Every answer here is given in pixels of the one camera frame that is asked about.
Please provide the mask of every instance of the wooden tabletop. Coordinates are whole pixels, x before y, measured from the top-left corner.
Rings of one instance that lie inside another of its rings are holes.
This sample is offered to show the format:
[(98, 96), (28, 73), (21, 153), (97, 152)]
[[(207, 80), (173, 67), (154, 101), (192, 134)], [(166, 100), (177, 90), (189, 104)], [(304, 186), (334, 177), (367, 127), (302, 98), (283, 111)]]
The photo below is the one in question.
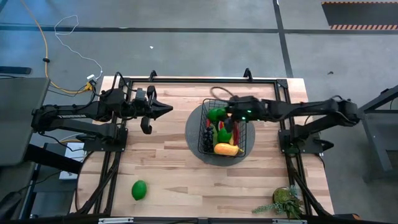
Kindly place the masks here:
[[(104, 77), (102, 90), (111, 88), (113, 77)], [(293, 103), (308, 101), (304, 80), (288, 79)], [(147, 88), (135, 83), (134, 88)], [(152, 121), (151, 135), (142, 133), (141, 119), (128, 121), (129, 136), (122, 153), (114, 195), (112, 216), (134, 217), (278, 217), (274, 212), (258, 215), (251, 210), (272, 203), (278, 187), (289, 186), (284, 156), (279, 151), (278, 123), (253, 122), (256, 142), (242, 162), (218, 167), (205, 164), (192, 154), (185, 141), (185, 123), (203, 99), (211, 98), (209, 89), (222, 86), (232, 93), (275, 99), (269, 84), (154, 83), (157, 99), (174, 110)], [(220, 97), (227, 98), (220, 92)], [(296, 118), (303, 123), (304, 117)], [(81, 207), (98, 185), (103, 152), (95, 152), (83, 166), (78, 182)], [(303, 155), (307, 185), (324, 208), (333, 213), (328, 184), (321, 160)], [(148, 184), (145, 199), (135, 201), (131, 187), (137, 180)], [(108, 189), (104, 191), (103, 206)]]

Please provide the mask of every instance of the fruit basket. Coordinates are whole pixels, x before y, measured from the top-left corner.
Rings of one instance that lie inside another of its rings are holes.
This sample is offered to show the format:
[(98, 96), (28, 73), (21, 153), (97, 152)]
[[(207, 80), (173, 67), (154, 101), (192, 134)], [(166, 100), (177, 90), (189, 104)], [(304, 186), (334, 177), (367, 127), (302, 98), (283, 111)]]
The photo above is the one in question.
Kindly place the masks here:
[(246, 122), (234, 123), (233, 131), (228, 133), (223, 121), (216, 119), (225, 114), (227, 105), (227, 102), (220, 100), (203, 100), (198, 138), (200, 153), (226, 157), (246, 155)]

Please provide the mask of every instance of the green lime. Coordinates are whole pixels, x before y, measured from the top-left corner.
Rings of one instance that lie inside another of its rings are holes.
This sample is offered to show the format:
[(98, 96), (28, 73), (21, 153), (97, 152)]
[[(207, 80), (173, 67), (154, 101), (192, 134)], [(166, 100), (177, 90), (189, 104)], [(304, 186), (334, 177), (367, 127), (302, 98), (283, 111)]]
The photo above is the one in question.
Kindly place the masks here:
[(131, 195), (136, 200), (141, 200), (147, 194), (147, 184), (143, 180), (138, 180), (131, 188)]
[(221, 128), (218, 131), (218, 137), (217, 140), (220, 143), (229, 143), (229, 140), (232, 137), (232, 133), (227, 132), (227, 130), (225, 128)]

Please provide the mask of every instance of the green plant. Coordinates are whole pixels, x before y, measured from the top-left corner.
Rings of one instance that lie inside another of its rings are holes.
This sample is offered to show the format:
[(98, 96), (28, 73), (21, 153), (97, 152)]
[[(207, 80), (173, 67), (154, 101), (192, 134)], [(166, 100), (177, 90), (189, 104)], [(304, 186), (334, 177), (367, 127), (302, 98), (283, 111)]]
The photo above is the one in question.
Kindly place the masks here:
[(272, 204), (257, 207), (252, 213), (275, 210), (277, 215), (286, 213), (287, 218), (300, 219), (300, 215), (302, 214), (300, 206), (303, 202), (297, 197), (297, 189), (293, 185), (276, 189), (272, 200)]

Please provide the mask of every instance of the table leg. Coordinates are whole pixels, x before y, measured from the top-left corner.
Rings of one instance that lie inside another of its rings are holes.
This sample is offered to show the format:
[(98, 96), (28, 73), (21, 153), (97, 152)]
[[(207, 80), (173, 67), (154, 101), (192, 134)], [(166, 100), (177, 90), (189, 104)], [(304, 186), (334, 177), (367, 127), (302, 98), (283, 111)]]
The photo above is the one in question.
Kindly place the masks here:
[(78, 174), (82, 166), (81, 162), (47, 151), (32, 144), (28, 145), (24, 160), (58, 168), (73, 174)]

